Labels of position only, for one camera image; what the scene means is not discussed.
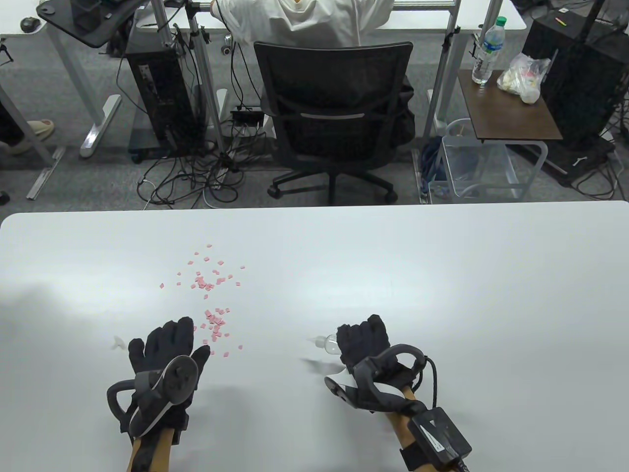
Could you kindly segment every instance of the chair base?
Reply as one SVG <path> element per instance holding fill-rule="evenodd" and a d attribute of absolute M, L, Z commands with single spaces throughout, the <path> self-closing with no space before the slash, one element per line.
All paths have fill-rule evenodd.
<path fill-rule="evenodd" d="M 323 172 L 308 172 L 308 171 L 289 172 L 287 174 L 284 174 L 283 176 L 279 176 L 273 179 L 273 183 L 268 188 L 267 193 L 269 194 L 270 197 L 273 197 L 275 199 L 280 199 L 282 198 L 282 195 L 284 194 L 284 192 L 279 189 L 280 185 L 285 184 L 287 182 L 291 182 L 293 180 L 303 179 L 305 177 L 315 176 L 322 173 Z M 334 203 L 336 202 L 336 195 L 337 195 L 337 175 L 338 174 L 334 174 L 330 172 L 327 172 L 327 174 L 330 177 L 330 184 L 328 185 L 328 205 L 334 205 Z M 365 182 L 369 182 L 370 184 L 374 184 L 385 189 L 387 193 L 384 196 L 384 202 L 387 205 L 395 203 L 398 200 L 398 194 L 395 193 L 395 191 L 393 190 L 393 184 L 390 182 L 387 182 L 384 179 L 381 179 L 380 177 L 376 177 L 375 175 L 369 174 L 368 172 L 340 172 L 340 174 L 352 176 L 357 179 L 364 180 Z"/>

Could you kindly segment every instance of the chair wheel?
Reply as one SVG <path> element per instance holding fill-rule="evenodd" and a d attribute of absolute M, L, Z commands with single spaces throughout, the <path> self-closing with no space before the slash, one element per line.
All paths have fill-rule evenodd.
<path fill-rule="evenodd" d="M 270 197 L 275 198 L 276 200 L 279 200 L 282 196 L 282 191 L 277 187 L 273 187 L 273 185 L 267 189 L 267 193 Z"/>
<path fill-rule="evenodd" d="M 384 196 L 384 202 L 387 205 L 390 205 L 391 203 L 395 203 L 398 201 L 398 194 L 395 193 L 393 190 L 391 190 L 390 192 L 387 192 L 387 194 Z"/>

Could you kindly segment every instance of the black desk surface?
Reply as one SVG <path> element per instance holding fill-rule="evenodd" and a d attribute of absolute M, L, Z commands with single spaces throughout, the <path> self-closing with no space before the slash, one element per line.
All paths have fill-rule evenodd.
<path fill-rule="evenodd" d="M 91 48 L 99 48 L 104 45 L 113 33 L 129 18 L 133 12 L 147 0 L 126 0 L 119 7 L 113 8 L 106 3 L 101 5 L 101 24 L 94 31 L 87 32 L 74 24 L 70 0 L 48 0 L 37 7 L 37 15 L 52 26 L 59 28 L 64 33 L 78 39 Z M 55 9 L 54 14 L 41 12 L 44 5 Z M 105 15 L 111 13 L 111 18 L 106 20 Z"/>

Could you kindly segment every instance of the plastic bag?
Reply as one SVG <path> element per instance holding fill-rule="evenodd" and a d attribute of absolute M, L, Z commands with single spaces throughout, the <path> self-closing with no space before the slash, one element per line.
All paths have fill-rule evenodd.
<path fill-rule="evenodd" d="M 515 95 L 520 95 L 524 103 L 535 103 L 540 97 L 540 86 L 548 68 L 550 59 L 531 59 L 526 54 L 518 54 L 509 69 L 498 78 L 498 88 Z"/>

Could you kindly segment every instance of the chair backrest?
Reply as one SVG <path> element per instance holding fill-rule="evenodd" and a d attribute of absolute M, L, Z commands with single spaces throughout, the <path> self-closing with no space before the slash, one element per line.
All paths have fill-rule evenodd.
<path fill-rule="evenodd" d="M 293 168 L 379 160 L 389 141 L 410 42 L 302 49 L 254 45 L 280 160 Z"/>

